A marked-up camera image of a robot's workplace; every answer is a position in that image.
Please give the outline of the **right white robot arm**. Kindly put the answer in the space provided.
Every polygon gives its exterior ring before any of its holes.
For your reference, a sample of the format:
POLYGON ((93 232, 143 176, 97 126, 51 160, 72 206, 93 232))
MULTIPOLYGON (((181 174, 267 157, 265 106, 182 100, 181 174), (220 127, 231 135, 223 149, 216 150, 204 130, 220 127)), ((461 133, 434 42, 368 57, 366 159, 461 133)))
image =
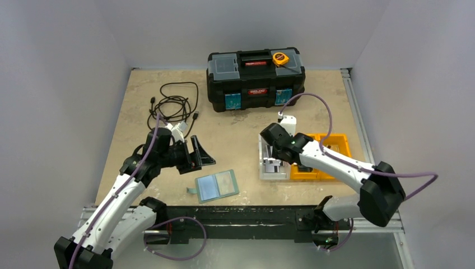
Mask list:
POLYGON ((272 157, 329 174, 356 193, 329 197, 315 209, 314 220, 328 228, 342 219, 363 217, 373 225, 385 227, 406 198, 391 165, 360 162, 324 147, 320 141, 297 133, 290 135, 280 124, 272 123, 260 133, 271 146, 272 157))

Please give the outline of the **orange gold card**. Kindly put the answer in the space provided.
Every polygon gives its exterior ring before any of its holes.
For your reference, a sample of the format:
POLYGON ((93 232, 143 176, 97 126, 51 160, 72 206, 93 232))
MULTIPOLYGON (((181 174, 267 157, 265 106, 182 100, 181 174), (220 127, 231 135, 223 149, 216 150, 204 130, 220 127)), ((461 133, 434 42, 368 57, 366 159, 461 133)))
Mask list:
POLYGON ((216 174, 216 181, 221 196, 236 192, 234 179, 229 171, 216 174))

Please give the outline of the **teal card holder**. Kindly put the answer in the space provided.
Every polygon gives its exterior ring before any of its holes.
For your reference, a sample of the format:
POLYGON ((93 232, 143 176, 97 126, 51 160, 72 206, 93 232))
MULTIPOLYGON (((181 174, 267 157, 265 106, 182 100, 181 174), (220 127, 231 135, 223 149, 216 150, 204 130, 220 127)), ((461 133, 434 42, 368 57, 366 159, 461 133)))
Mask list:
POLYGON ((224 196, 220 195, 217 181, 216 181, 216 174, 218 173, 195 178, 195 181, 194 181, 195 187, 186 188, 187 193, 191 195, 196 195, 199 203, 206 203, 206 202, 219 200, 225 197, 230 197, 230 196, 239 194, 240 191, 239 191, 234 170, 230 169, 230 170, 225 170, 222 172, 226 172, 226 171, 229 171, 232 174, 232 177, 234 179, 234 186, 236 189, 235 193, 224 195, 224 196))

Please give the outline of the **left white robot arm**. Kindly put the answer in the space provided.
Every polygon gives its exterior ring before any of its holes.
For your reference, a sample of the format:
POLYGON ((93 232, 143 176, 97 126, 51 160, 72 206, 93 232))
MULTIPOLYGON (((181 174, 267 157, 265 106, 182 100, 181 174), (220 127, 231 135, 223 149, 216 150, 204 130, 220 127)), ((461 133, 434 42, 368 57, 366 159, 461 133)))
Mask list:
POLYGON ((193 152, 176 131, 151 130, 146 142, 125 159, 113 187, 90 218, 71 237, 57 240, 54 252, 59 267, 112 268, 134 236, 149 228, 171 232, 175 219, 169 218, 167 205, 155 198, 144 198, 127 218, 123 216, 163 168, 177 168, 185 174, 216 163, 196 136, 191 143, 193 152))

